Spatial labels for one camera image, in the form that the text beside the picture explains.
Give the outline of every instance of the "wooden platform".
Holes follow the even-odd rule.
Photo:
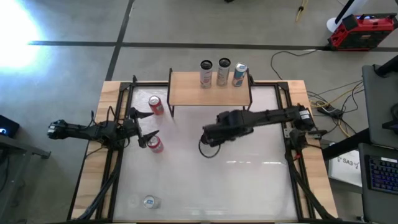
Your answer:
[[[257,81],[257,82],[277,82],[277,81]],[[310,103],[308,101],[307,90],[305,88],[304,81],[292,80],[285,82],[289,83],[290,97],[293,105],[300,103],[301,105],[310,108]],[[97,122],[106,119],[106,110],[108,106],[116,106],[119,86],[120,82],[104,82],[103,89],[101,92],[101,98],[99,99],[99,105],[96,113],[95,120]],[[319,142],[316,140],[307,138],[307,141],[309,144],[319,146]],[[87,153],[99,148],[99,146],[100,145],[97,142],[90,142],[88,145]],[[331,192],[329,178],[326,173],[326,167],[323,161],[321,150],[315,147],[310,147],[310,146],[306,147],[303,150],[303,158],[307,169],[308,181],[311,191],[315,194],[319,202],[326,208],[326,210],[333,216],[337,217],[335,202]],[[92,154],[89,158],[87,158],[87,160],[83,164],[81,177],[78,181],[76,198],[75,200],[72,201],[73,202],[71,210],[72,215],[70,218],[77,218],[94,200],[101,186],[105,159],[106,159],[106,149],[103,149],[97,153]],[[104,217],[106,216],[106,214],[108,214],[109,193],[110,190],[108,191],[107,197],[105,198],[105,205],[103,210]],[[302,202],[304,215],[305,217],[308,217],[307,204],[302,192],[300,193],[300,199]]]
[[[213,72],[211,87],[200,86],[199,72],[172,72],[170,77],[170,106],[248,106],[251,102],[248,76],[239,87],[232,85],[233,72],[229,73],[225,86],[218,86],[217,73]]]

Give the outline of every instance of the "red soda can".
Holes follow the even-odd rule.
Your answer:
[[[155,115],[162,115],[164,113],[162,101],[160,100],[159,97],[151,96],[149,98],[148,104]]]
[[[152,152],[154,152],[154,153],[161,153],[163,151],[163,148],[164,148],[162,141],[157,136],[152,137],[148,141],[147,145],[152,150]]]

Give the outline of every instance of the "blue can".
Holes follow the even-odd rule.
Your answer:
[[[241,86],[247,70],[248,70],[247,65],[238,62],[235,65],[235,72],[234,72],[234,78],[232,79],[232,85],[236,87]]]

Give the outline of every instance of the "white can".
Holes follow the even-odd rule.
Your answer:
[[[231,61],[228,58],[221,58],[218,61],[217,85],[225,86],[227,84],[230,65]]]
[[[200,62],[200,85],[202,88],[211,87],[211,75],[213,74],[213,64],[209,60]]]
[[[160,205],[160,198],[155,197],[153,195],[147,195],[144,199],[144,207],[148,209],[158,208]]]

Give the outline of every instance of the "can lid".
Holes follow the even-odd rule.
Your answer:
[[[204,60],[204,61],[200,62],[200,67],[202,69],[208,70],[208,69],[211,69],[212,66],[213,66],[213,63],[209,60]]]
[[[158,140],[157,138],[158,138],[157,136],[152,137],[152,138],[148,141],[147,145],[148,145],[148,146],[156,146],[157,143],[159,142],[159,140]]]
[[[157,97],[157,96],[151,96],[151,97],[149,98],[149,104],[150,104],[150,105],[156,105],[156,104],[159,103],[159,101],[160,101],[160,99],[159,99],[159,97]]]
[[[236,64],[235,68],[236,68],[237,71],[239,71],[239,72],[245,72],[245,71],[248,69],[248,66],[245,65],[245,64],[243,64],[243,63],[238,62],[238,63]]]
[[[218,64],[223,68],[228,68],[231,65],[231,61],[228,58],[221,58]]]
[[[155,205],[155,198],[153,196],[146,196],[144,199],[144,206],[146,208],[153,208]]]

